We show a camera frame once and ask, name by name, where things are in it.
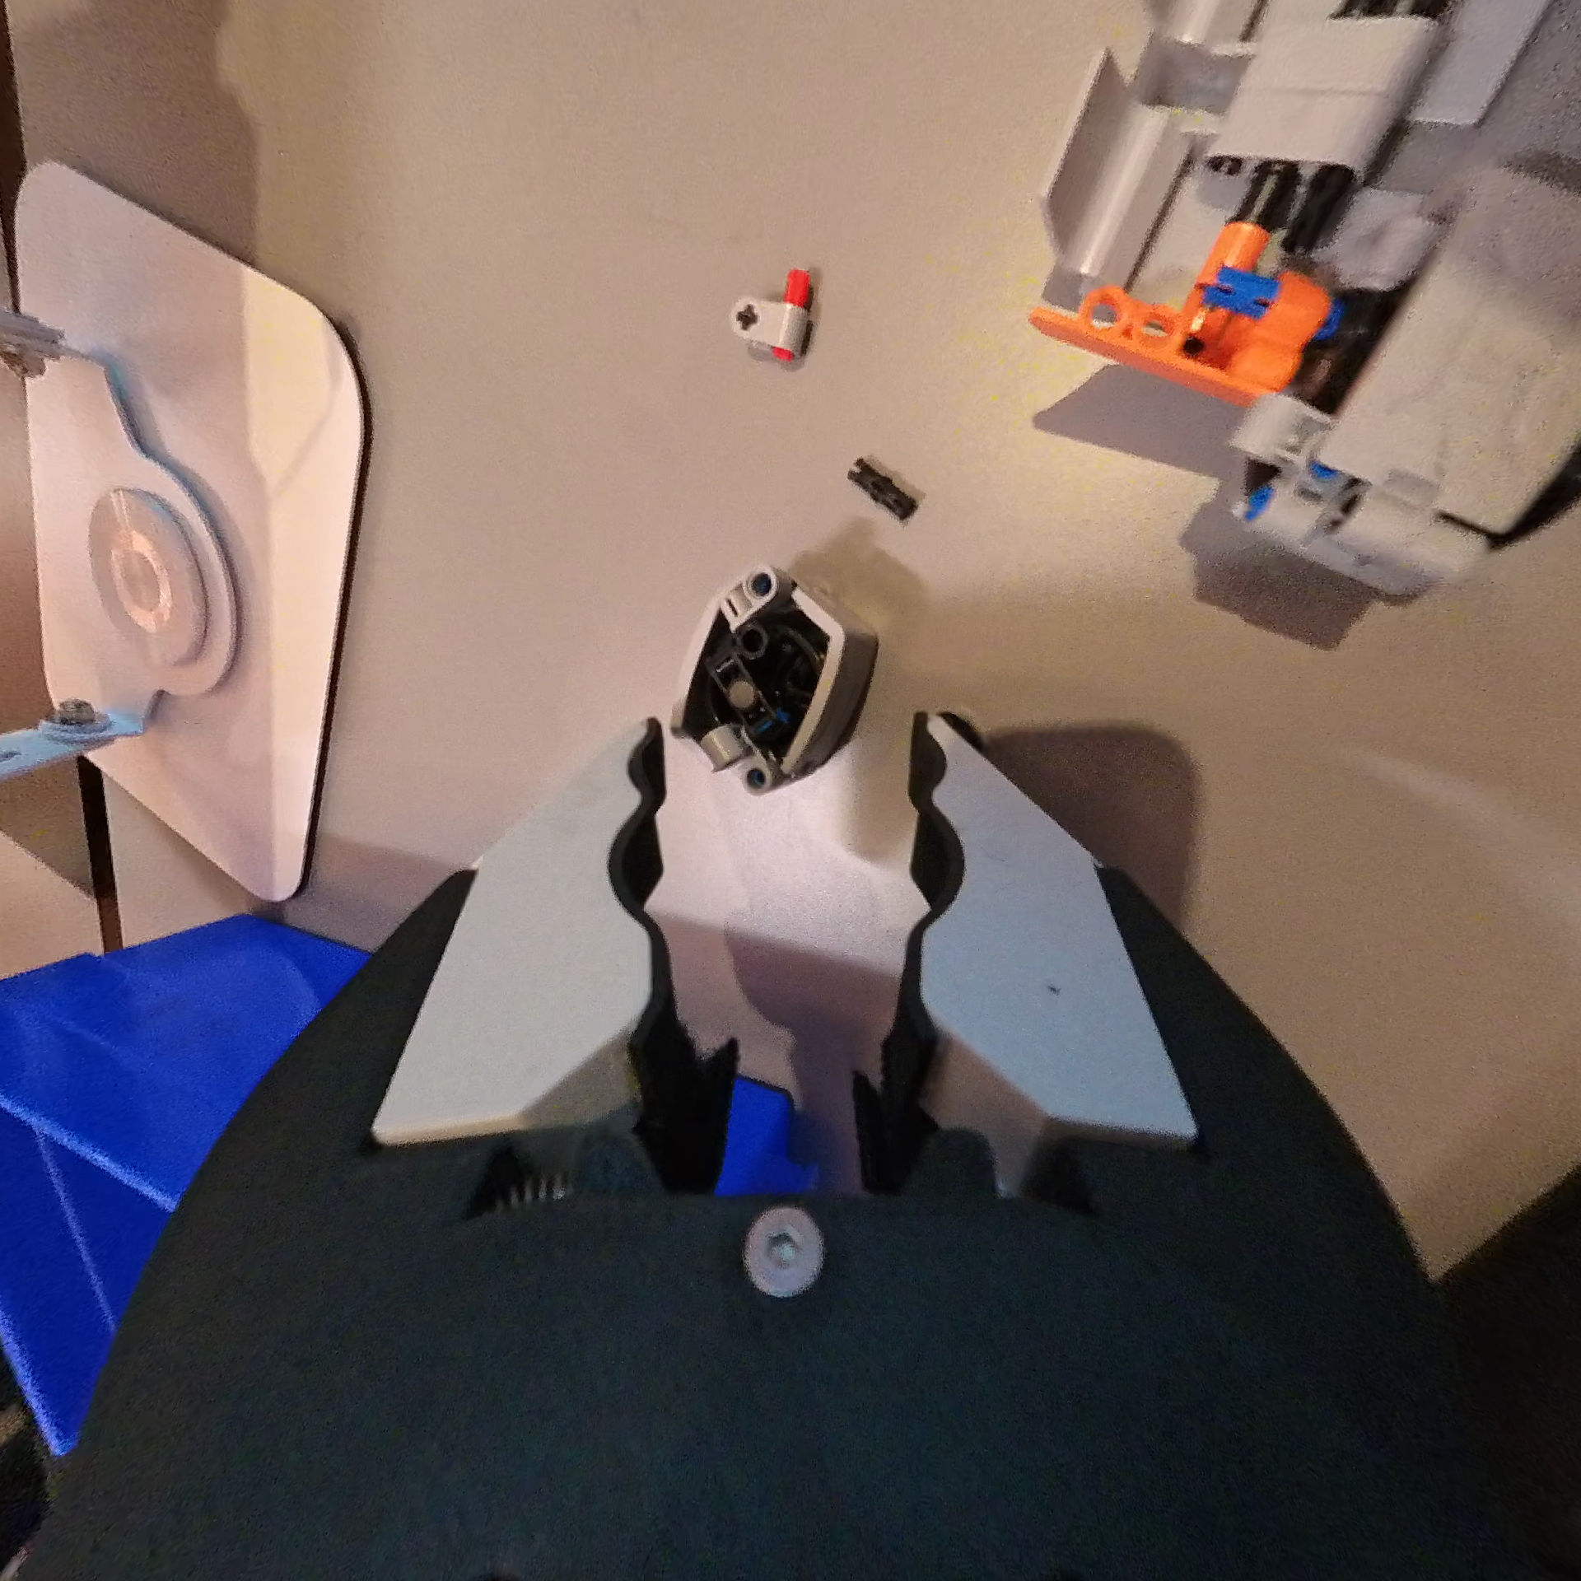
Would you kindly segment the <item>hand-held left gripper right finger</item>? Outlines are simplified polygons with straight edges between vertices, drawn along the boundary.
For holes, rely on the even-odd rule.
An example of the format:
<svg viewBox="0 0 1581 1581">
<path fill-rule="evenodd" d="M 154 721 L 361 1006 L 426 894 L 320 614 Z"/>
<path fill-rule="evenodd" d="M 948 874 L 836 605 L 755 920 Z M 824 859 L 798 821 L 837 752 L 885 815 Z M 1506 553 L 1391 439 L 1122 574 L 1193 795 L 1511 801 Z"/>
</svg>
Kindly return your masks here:
<svg viewBox="0 0 1581 1581">
<path fill-rule="evenodd" d="M 1035 1193 L 1066 1142 L 1193 1147 L 1099 859 L 954 716 L 915 717 L 908 795 L 923 910 L 880 1073 L 854 1076 L 862 1185 L 903 1192 L 946 1132 L 982 1139 L 1004 1197 Z"/>
</svg>

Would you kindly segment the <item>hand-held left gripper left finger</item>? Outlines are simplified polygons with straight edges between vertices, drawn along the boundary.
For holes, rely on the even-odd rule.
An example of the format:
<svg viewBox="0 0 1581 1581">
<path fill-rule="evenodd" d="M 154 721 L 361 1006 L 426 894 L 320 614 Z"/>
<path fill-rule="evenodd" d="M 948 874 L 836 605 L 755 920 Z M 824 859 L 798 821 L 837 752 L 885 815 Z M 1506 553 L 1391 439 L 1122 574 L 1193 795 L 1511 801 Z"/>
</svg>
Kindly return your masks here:
<svg viewBox="0 0 1581 1581">
<path fill-rule="evenodd" d="M 715 1190 L 740 1050 L 699 1050 L 650 910 L 664 768 L 661 722 L 631 722 L 475 861 L 376 1142 L 627 1119 L 666 1188 Z"/>
</svg>

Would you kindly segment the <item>small grey brick hinge assembly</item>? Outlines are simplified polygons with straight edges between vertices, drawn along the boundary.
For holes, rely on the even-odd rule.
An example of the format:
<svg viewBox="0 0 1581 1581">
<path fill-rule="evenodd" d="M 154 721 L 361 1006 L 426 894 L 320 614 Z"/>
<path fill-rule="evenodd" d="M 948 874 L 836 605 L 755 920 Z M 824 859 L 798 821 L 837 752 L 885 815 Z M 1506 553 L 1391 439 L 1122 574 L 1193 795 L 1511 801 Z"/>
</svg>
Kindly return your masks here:
<svg viewBox="0 0 1581 1581">
<path fill-rule="evenodd" d="M 849 740 L 872 684 L 877 630 L 826 587 L 763 563 L 702 615 L 669 732 L 752 795 L 804 780 Z"/>
</svg>

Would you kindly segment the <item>grey orange brick wheel assembly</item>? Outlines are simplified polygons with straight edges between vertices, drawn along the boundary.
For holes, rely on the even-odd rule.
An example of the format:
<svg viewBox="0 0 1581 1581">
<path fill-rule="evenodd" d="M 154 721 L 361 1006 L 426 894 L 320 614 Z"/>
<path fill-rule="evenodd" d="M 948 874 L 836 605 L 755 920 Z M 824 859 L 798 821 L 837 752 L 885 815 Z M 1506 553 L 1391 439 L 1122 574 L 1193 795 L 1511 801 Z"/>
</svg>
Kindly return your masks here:
<svg viewBox="0 0 1581 1581">
<path fill-rule="evenodd" d="M 1238 413 L 1234 513 L 1394 600 L 1578 500 L 1578 152 L 1486 134 L 1552 3 L 1149 3 L 1038 195 L 1045 337 Z"/>
</svg>

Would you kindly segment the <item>blue bin with tag label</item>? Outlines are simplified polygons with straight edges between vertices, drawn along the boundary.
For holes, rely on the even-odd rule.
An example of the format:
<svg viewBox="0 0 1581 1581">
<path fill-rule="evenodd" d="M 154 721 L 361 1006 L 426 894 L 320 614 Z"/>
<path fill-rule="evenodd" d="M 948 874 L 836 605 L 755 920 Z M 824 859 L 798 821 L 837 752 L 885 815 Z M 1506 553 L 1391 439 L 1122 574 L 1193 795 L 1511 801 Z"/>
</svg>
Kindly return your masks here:
<svg viewBox="0 0 1581 1581">
<path fill-rule="evenodd" d="M 202 1164 L 366 958 L 241 915 L 4 978 L 4 1356 L 50 1454 Z"/>
</svg>

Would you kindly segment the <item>small black brick pin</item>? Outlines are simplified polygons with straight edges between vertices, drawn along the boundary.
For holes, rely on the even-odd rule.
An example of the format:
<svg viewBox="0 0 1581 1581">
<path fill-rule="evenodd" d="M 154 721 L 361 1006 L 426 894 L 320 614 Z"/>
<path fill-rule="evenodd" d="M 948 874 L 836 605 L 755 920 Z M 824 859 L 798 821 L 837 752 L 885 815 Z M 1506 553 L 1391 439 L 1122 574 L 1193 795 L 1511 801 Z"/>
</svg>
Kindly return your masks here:
<svg viewBox="0 0 1581 1581">
<path fill-rule="evenodd" d="M 860 493 L 897 521 L 910 521 L 921 507 L 920 495 L 867 455 L 849 464 L 846 477 Z"/>
</svg>

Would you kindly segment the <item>white document stand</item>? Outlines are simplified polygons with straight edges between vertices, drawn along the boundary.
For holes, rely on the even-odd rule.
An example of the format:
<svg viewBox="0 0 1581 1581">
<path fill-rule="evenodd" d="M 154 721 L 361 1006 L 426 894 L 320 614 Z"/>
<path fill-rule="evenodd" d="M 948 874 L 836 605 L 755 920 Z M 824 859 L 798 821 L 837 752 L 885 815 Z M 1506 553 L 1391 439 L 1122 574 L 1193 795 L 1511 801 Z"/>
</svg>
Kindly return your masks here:
<svg viewBox="0 0 1581 1581">
<path fill-rule="evenodd" d="M 264 900 L 305 880 L 366 404 L 305 296 L 60 162 L 16 205 L 50 709 L 4 777 L 96 760 Z"/>
</svg>

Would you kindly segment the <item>small grey connector red pin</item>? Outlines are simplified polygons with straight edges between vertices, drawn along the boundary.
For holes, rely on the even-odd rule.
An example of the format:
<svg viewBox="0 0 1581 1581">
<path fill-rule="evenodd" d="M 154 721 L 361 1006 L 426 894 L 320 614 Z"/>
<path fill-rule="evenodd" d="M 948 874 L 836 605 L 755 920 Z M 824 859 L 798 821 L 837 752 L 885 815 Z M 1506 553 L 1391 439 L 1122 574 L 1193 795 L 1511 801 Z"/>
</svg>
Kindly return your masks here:
<svg viewBox="0 0 1581 1581">
<path fill-rule="evenodd" d="M 809 268 L 788 271 L 780 294 L 743 294 L 729 312 L 734 332 L 753 353 L 785 365 L 806 360 L 816 330 L 819 284 Z"/>
</svg>

